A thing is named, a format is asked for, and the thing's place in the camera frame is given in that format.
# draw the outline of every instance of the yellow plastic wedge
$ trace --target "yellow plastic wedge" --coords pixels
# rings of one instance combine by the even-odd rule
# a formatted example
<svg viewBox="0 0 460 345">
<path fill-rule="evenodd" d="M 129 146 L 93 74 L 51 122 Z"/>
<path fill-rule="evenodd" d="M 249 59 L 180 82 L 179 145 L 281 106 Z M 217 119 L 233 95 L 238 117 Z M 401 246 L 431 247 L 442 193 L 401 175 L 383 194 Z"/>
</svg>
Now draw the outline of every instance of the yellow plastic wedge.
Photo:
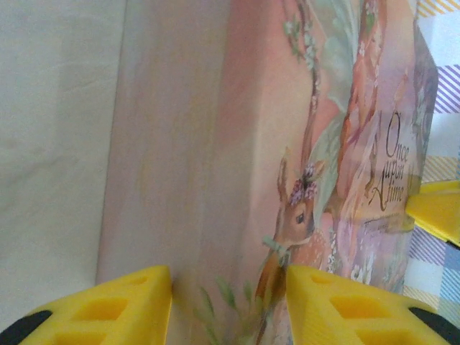
<svg viewBox="0 0 460 345">
<path fill-rule="evenodd" d="M 423 184 L 405 211 L 419 227 L 460 247 L 460 181 Z"/>
<path fill-rule="evenodd" d="M 409 311 L 434 312 L 412 298 L 305 266 L 286 283 L 294 345 L 449 344 Z"/>
<path fill-rule="evenodd" d="M 21 345 L 163 345 L 171 300 L 169 269 L 151 267 L 32 311 L 52 315 Z"/>
</svg>

